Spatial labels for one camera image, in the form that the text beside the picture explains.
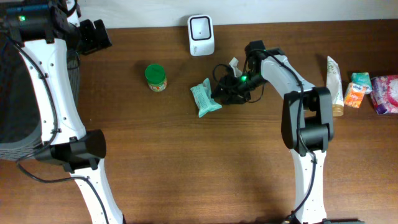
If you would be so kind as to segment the teal white tissue pack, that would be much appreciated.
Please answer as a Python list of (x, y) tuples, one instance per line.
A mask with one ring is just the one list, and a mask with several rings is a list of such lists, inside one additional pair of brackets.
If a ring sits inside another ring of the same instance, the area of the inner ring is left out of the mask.
[(368, 72), (352, 73), (351, 80), (353, 83), (361, 85), (365, 88), (365, 94), (370, 94), (373, 91), (371, 79)]

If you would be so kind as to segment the green lid glass jar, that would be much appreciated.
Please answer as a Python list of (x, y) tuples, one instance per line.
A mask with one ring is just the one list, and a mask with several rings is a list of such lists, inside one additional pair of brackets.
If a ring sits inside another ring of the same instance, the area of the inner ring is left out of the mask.
[(167, 87), (167, 78), (163, 66), (151, 64), (145, 69), (145, 78), (152, 91), (163, 91)]

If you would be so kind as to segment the orange tissue pack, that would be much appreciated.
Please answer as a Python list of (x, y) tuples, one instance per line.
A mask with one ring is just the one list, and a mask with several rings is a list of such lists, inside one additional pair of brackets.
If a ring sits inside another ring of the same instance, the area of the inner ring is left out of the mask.
[(345, 92), (344, 104), (352, 108), (359, 108), (366, 93), (366, 88), (356, 83), (349, 83)]

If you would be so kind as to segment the white gold cap tube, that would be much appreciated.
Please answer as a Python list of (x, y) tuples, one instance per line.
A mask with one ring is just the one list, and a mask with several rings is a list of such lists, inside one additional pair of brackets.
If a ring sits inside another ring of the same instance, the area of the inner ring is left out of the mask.
[(345, 104), (343, 101), (343, 87), (340, 68), (330, 56), (327, 56), (326, 87), (331, 93), (333, 116), (343, 116)]

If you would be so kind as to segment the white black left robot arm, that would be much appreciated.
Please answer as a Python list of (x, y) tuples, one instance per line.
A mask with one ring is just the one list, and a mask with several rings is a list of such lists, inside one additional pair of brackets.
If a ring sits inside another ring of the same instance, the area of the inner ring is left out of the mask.
[(104, 168), (106, 140), (77, 110), (80, 56), (111, 46), (76, 1), (1, 3), (1, 159), (62, 166), (93, 223), (124, 223)]

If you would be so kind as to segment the grey plastic mesh basket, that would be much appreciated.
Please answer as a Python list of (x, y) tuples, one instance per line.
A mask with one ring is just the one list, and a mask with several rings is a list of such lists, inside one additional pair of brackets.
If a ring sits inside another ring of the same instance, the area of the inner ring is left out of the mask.
[(24, 72), (8, 75), (11, 89), (1, 95), (1, 159), (36, 159), (81, 140), (87, 131), (76, 108), (67, 41), (18, 43), (10, 35), (6, 38), (20, 56)]

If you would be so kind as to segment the teal wet wipes pack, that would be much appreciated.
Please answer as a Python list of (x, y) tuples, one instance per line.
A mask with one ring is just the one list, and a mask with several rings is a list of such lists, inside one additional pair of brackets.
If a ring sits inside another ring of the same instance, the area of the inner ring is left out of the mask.
[(222, 106), (211, 97), (212, 92), (209, 78), (206, 78), (201, 84), (191, 87), (190, 91), (198, 107), (199, 118), (202, 118), (208, 112), (222, 108)]

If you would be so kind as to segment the white barcode scanner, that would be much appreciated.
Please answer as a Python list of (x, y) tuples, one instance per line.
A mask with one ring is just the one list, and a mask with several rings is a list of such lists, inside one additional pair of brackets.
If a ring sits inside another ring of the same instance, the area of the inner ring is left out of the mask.
[(209, 15), (190, 16), (187, 20), (190, 54), (194, 57), (211, 55), (215, 51), (213, 21)]

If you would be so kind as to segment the purple red snack bag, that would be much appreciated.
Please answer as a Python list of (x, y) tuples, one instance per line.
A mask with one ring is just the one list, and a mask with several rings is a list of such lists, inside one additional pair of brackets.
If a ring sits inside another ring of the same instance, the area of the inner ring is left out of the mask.
[(397, 75), (371, 79), (371, 100), (377, 114), (397, 114)]

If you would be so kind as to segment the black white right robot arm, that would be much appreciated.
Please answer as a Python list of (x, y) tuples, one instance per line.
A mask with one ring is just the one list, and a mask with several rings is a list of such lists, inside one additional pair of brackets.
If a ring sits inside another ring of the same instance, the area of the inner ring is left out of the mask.
[(331, 93), (306, 81), (280, 48), (255, 40), (244, 49), (242, 74), (232, 65), (217, 78), (212, 98), (224, 105), (252, 103), (251, 92), (272, 85), (283, 99), (281, 135), (295, 171), (295, 205), (284, 223), (328, 223), (323, 202), (323, 165), (333, 139)]

